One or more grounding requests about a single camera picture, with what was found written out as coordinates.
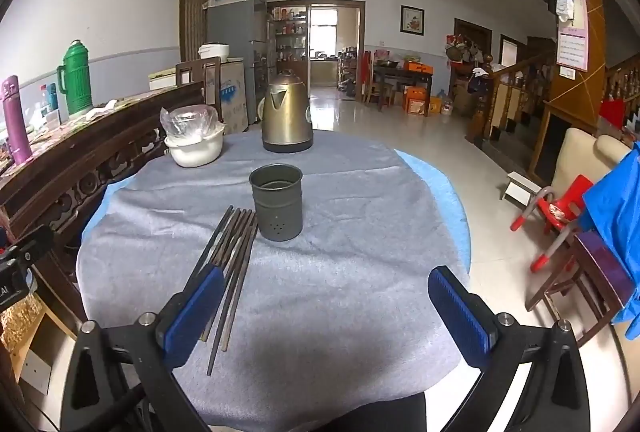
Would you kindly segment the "dark chopstick five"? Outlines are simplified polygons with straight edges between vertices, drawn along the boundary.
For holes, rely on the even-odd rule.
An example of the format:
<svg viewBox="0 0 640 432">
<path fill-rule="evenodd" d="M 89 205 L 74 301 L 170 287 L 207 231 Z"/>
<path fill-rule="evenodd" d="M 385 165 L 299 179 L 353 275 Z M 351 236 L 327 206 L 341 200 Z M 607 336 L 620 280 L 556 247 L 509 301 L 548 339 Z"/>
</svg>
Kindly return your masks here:
<svg viewBox="0 0 640 432">
<path fill-rule="evenodd" d="M 207 377 L 213 374 L 218 352 L 228 351 L 256 234 L 255 212 L 241 210 L 216 257 L 215 264 L 220 265 L 224 271 L 224 295 L 213 320 L 215 333 L 206 367 Z"/>
</svg>

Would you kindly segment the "dark chopstick six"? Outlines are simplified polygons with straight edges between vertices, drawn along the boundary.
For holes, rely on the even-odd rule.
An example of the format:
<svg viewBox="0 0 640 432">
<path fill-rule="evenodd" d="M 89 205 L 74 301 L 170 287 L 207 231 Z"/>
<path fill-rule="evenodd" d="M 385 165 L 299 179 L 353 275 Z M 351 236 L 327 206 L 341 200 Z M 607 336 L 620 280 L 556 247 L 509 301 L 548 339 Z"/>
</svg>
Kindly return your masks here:
<svg viewBox="0 0 640 432">
<path fill-rule="evenodd" d="M 256 233 L 257 218 L 256 215 L 253 214 L 250 219 L 250 225 L 248 226 L 247 233 L 243 237 L 239 262 L 234 267 L 234 273 L 231 279 L 230 302 L 228 304 L 228 308 L 224 311 L 224 326 L 222 327 L 220 340 L 220 348 L 222 352 L 227 352 L 229 348 L 235 314 L 240 302 L 242 285 L 248 269 L 248 262 L 250 262 L 250 249 L 253 247 Z"/>
</svg>

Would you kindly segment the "dark chopstick two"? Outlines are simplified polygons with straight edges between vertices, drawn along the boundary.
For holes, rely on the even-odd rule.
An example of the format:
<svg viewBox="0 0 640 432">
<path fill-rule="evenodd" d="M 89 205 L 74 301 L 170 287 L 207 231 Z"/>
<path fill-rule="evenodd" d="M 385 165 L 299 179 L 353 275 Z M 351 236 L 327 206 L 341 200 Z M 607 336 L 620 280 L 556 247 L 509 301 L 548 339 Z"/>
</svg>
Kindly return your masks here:
<svg viewBox="0 0 640 432">
<path fill-rule="evenodd" d="M 234 234 L 235 226 L 236 224 L 238 224 L 238 219 L 240 218 L 241 214 L 242 214 L 242 210 L 239 208 L 236 208 L 232 212 L 232 215 L 230 215 L 229 221 L 226 227 L 224 228 L 224 231 L 221 234 L 220 241 L 218 242 L 218 244 L 216 244 L 216 247 L 214 249 L 212 263 L 215 266 L 218 266 L 221 263 L 222 258 L 226 253 L 226 249 L 228 248 L 231 237 Z"/>
</svg>

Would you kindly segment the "dark chopstick four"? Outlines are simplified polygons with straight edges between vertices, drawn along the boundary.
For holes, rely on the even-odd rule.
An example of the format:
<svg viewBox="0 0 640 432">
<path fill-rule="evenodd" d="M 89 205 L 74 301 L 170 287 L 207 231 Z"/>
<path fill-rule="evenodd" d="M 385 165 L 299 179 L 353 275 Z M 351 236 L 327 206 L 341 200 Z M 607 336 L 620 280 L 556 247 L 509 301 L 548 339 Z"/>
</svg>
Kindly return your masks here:
<svg viewBox="0 0 640 432">
<path fill-rule="evenodd" d="M 212 316 L 210 316 L 210 319 L 208 320 L 208 322 L 206 322 L 204 330 L 200 335 L 200 340 L 202 342 L 207 342 L 210 334 L 212 333 L 213 326 L 217 325 L 216 331 L 215 331 L 214 348 L 218 348 L 218 345 L 221 340 L 222 327 L 224 326 L 224 311 L 228 308 L 228 304 L 230 302 L 231 279 L 234 273 L 234 267 L 236 264 L 238 264 L 240 259 L 240 249 L 241 249 L 243 237 L 247 233 L 247 229 L 248 229 L 248 226 L 250 225 L 250 219 L 252 218 L 252 215 L 255 214 L 253 210 L 250 210 L 250 209 L 246 209 L 246 210 L 250 211 L 250 217 L 247 220 L 247 224 L 244 228 L 244 232 L 242 233 L 241 238 L 236 243 L 236 246 L 232 252 L 231 259 L 227 264 L 226 269 L 222 270 L 219 266 L 215 266 L 212 263 L 214 249 L 216 247 L 216 244 L 218 244 L 218 242 L 220 241 L 220 237 L 222 233 L 218 236 L 216 240 L 216 244 L 214 244 L 207 262 L 208 265 L 213 265 L 213 267 L 218 268 L 218 270 L 221 270 L 221 273 L 222 273 L 222 298 L 220 301 L 219 308 L 217 308 L 213 312 Z"/>
</svg>

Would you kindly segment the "dark chopstick one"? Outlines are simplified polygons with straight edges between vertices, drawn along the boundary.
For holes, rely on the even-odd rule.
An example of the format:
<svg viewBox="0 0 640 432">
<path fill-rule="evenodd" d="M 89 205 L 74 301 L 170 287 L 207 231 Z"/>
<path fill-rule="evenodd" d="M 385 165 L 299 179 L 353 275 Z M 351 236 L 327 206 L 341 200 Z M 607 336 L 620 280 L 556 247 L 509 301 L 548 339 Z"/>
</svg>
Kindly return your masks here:
<svg viewBox="0 0 640 432">
<path fill-rule="evenodd" d="M 192 273 L 189 276 L 188 281 L 186 282 L 186 286 L 184 287 L 185 289 L 190 288 L 194 284 L 196 276 L 198 276 L 198 274 L 201 273 L 201 270 L 203 269 L 205 263 L 207 262 L 214 244 L 216 244 L 216 240 L 218 236 L 226 229 L 233 212 L 234 212 L 233 206 L 228 207 L 226 212 L 224 212 L 224 215 L 218 222 L 213 233 L 210 235 L 209 240 L 206 242 L 205 248 L 203 249 L 202 253 L 198 257 L 198 260 L 195 263 L 194 269 L 192 270 Z"/>
</svg>

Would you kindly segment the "dark chopstick three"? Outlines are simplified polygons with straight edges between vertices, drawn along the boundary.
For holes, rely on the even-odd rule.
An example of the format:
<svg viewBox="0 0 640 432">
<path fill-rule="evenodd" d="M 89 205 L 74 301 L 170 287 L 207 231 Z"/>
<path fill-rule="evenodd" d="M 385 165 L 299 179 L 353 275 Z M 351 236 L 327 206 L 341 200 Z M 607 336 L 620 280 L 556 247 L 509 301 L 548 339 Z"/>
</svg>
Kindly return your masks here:
<svg viewBox="0 0 640 432">
<path fill-rule="evenodd" d="M 221 263 L 218 265 L 222 270 L 225 270 L 227 267 L 227 264 L 229 263 L 231 256 L 232 256 L 232 252 L 236 246 L 236 243 L 238 242 L 238 240 L 241 238 L 242 233 L 244 232 L 244 228 L 247 224 L 247 220 L 250 217 L 250 211 L 246 210 L 246 209 L 241 209 L 242 210 L 242 214 L 240 216 L 240 218 L 238 219 L 238 224 L 236 224 L 235 229 L 234 229 L 234 234 L 231 237 L 231 240 L 229 242 L 228 248 L 226 249 L 226 253 L 224 254 L 224 257 L 222 258 Z"/>
</svg>

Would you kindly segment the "blue table cover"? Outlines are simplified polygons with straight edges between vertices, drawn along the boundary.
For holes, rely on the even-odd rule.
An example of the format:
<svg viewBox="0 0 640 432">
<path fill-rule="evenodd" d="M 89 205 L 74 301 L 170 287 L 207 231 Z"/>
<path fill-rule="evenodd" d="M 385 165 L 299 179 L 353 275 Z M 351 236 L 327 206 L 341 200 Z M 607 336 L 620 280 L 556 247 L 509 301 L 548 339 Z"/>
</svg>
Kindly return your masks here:
<svg viewBox="0 0 640 432">
<path fill-rule="evenodd" d="M 452 186 L 448 176 L 428 162 L 408 154 L 408 152 L 402 152 L 396 149 L 396 154 L 431 189 L 442 220 L 454 240 L 460 260 L 465 270 L 469 272 L 471 270 L 472 253 L 468 217 L 466 216 L 460 197 L 454 190 L 454 186 Z M 82 244 L 88 239 L 91 231 L 106 215 L 108 205 L 115 195 L 115 192 L 127 187 L 135 177 L 136 174 L 107 186 L 99 207 L 81 232 L 80 242 Z"/>
</svg>

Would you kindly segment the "grey table cloth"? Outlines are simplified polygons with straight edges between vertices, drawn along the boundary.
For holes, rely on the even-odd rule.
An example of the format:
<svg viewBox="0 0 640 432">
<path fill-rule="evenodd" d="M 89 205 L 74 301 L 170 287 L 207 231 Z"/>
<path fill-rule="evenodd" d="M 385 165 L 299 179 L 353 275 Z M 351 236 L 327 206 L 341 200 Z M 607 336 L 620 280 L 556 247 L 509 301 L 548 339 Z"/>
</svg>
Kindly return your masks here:
<svg viewBox="0 0 640 432">
<path fill-rule="evenodd" d="M 207 166 L 150 161 L 81 244 L 89 318 L 127 325 L 188 279 L 228 207 L 253 203 L 250 172 L 275 163 L 256 132 Z M 303 229 L 255 241 L 227 352 L 210 344 L 176 378 L 211 426 L 303 431 L 362 405 L 420 394 L 461 356 L 427 295 L 439 265 L 465 270 L 431 189 L 380 143 L 319 131 L 286 157 L 303 172 Z"/>
</svg>

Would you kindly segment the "red plastic child chair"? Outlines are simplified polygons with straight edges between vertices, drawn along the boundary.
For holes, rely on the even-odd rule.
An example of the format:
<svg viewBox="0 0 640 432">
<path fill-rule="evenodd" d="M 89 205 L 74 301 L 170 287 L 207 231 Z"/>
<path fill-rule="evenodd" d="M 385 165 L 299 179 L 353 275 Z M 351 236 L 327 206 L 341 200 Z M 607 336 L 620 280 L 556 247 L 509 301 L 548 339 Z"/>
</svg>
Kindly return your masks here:
<svg viewBox="0 0 640 432">
<path fill-rule="evenodd" d="M 585 210 L 584 195 L 592 186 L 593 182 L 589 178 L 578 174 L 562 196 L 556 196 L 552 186 L 539 189 L 525 210 L 512 222 L 510 230 L 516 232 L 523 226 L 529 215 L 538 211 L 544 218 L 544 232 L 548 234 L 554 230 L 556 233 L 552 244 L 530 264 L 529 269 L 532 273 L 541 270 L 562 247 L 567 237 L 576 232 L 578 218 Z"/>
</svg>

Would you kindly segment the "white plastic bowl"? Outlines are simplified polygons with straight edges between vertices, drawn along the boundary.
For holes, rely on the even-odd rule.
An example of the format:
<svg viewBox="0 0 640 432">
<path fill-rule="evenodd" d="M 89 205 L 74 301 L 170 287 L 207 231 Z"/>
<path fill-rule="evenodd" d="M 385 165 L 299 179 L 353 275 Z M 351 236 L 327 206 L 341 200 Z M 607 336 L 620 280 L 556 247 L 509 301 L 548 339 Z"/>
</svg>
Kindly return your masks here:
<svg viewBox="0 0 640 432">
<path fill-rule="evenodd" d="M 218 123 L 206 136 L 189 136 L 175 139 L 167 135 L 164 143 L 172 160 L 183 168 L 197 168 L 215 161 L 224 147 L 224 129 Z"/>
</svg>

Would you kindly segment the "blue plastic tarp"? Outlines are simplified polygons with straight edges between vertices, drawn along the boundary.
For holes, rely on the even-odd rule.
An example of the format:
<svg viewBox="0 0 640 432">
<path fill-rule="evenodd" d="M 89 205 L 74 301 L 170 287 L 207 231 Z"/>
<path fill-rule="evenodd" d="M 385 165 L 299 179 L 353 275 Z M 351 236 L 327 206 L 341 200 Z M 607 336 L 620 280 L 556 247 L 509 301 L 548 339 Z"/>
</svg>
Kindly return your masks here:
<svg viewBox="0 0 640 432">
<path fill-rule="evenodd" d="M 613 322 L 629 322 L 626 338 L 639 337 L 639 143 L 582 197 L 582 227 L 596 230 L 634 283 L 634 291 Z"/>
</svg>

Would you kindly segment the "clear plastic bag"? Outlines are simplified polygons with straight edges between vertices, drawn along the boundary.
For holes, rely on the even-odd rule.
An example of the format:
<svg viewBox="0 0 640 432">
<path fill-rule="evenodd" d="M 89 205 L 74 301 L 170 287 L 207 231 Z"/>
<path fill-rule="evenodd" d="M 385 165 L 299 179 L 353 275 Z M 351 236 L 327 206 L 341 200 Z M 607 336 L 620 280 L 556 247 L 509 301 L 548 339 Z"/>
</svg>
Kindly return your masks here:
<svg viewBox="0 0 640 432">
<path fill-rule="evenodd" d="M 177 145 L 199 143 L 224 129 L 217 111 L 205 104 L 160 110 L 160 124 Z"/>
</svg>

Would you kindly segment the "brass electric kettle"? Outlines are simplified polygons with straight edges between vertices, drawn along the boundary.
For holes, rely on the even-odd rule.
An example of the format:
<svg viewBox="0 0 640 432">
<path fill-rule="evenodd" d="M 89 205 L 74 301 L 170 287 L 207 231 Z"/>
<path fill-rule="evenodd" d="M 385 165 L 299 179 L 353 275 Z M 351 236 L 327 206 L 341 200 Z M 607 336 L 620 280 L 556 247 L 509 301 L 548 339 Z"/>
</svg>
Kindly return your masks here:
<svg viewBox="0 0 640 432">
<path fill-rule="evenodd" d="M 262 146 L 268 152 L 292 154 L 314 144 L 307 85 L 285 71 L 269 82 L 258 105 L 262 122 Z"/>
</svg>

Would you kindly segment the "dark wooden chair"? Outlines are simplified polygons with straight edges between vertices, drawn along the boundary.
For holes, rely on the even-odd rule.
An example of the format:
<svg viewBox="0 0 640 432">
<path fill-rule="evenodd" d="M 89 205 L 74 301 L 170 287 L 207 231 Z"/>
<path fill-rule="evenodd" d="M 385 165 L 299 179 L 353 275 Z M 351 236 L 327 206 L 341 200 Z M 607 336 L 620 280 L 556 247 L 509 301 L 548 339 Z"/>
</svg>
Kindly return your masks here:
<svg viewBox="0 0 640 432">
<path fill-rule="evenodd" d="M 199 83 L 202 86 L 205 103 L 213 106 L 218 120 L 224 121 L 221 106 L 221 65 L 220 57 L 207 57 L 190 62 L 179 62 L 175 66 L 176 85 Z"/>
</svg>

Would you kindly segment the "wall calendar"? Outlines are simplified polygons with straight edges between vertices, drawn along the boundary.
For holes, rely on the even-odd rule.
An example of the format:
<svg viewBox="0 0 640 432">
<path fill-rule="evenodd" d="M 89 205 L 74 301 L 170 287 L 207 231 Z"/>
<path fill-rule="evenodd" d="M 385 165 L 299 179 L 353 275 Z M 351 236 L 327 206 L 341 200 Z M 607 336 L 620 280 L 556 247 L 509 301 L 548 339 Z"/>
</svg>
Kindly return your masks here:
<svg viewBox="0 0 640 432">
<path fill-rule="evenodd" d="M 589 60 L 589 26 L 587 0 L 556 0 L 558 18 L 556 63 L 587 71 Z"/>
</svg>

